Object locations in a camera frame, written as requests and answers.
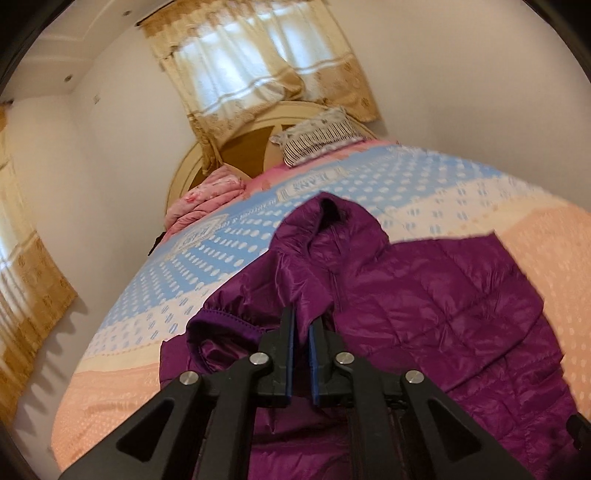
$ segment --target jacket zipper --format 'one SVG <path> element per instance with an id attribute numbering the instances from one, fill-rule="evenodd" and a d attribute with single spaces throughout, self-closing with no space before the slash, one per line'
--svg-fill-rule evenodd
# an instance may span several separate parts
<path id="1" fill-rule="evenodd" d="M 340 291 L 339 291 L 339 281 L 336 278 L 336 274 L 330 272 L 330 279 L 332 280 L 333 290 L 335 291 L 335 310 L 337 312 L 341 311 L 341 302 L 340 302 Z"/>
<path id="2" fill-rule="evenodd" d="M 333 226 L 330 227 L 330 229 L 332 230 L 332 234 L 335 238 L 335 243 L 336 243 L 336 247 L 339 250 L 339 256 L 342 260 L 343 258 L 343 250 L 340 247 L 340 243 L 339 243 L 339 236 L 337 235 L 337 232 L 335 230 L 335 228 Z M 332 281 L 333 284 L 333 290 L 335 291 L 335 310 L 337 312 L 341 312 L 342 311 L 342 307 L 343 307 L 343 303 L 342 303 L 342 295 L 341 295 L 341 291 L 340 291 L 340 284 L 339 284 L 339 280 L 337 278 L 337 274 L 334 273 L 333 271 L 330 272 L 330 279 Z"/>

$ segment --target pillow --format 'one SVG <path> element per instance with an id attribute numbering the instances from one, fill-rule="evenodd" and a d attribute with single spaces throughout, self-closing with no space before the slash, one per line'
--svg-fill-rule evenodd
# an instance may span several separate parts
<path id="1" fill-rule="evenodd" d="M 289 168 L 365 140 L 353 126 L 343 107 L 331 108 L 270 139 L 281 146 Z"/>

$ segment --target gold curtain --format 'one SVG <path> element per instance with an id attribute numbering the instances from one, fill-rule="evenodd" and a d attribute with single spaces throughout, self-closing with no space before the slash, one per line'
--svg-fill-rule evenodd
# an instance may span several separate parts
<path id="1" fill-rule="evenodd" d="M 0 106 L 0 420 L 12 422 L 35 355 L 76 298 L 28 220 Z"/>
<path id="2" fill-rule="evenodd" d="M 204 150 L 281 100 L 343 105 L 378 118 L 361 67 L 322 0 L 176 0 L 142 22 Z"/>

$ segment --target blue polka dot pattern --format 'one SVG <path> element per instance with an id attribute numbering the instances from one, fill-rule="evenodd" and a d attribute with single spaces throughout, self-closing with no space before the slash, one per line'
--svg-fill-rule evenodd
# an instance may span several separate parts
<path id="1" fill-rule="evenodd" d="M 320 191 L 358 202 L 379 217 L 442 189 L 456 189 L 461 200 L 466 182 L 500 176 L 478 163 L 398 145 L 373 147 L 313 168 L 206 217 L 158 247 L 108 313 L 87 355 L 181 333 L 203 303 L 202 297 L 214 291 L 212 286 L 267 251 L 281 221 Z M 409 213 L 405 222 L 409 231 L 415 228 L 413 218 L 418 215 L 421 212 Z M 434 220 L 438 215 L 433 211 Z M 457 215 L 465 215 L 462 205 Z M 440 231 L 434 223 L 433 235 Z"/>

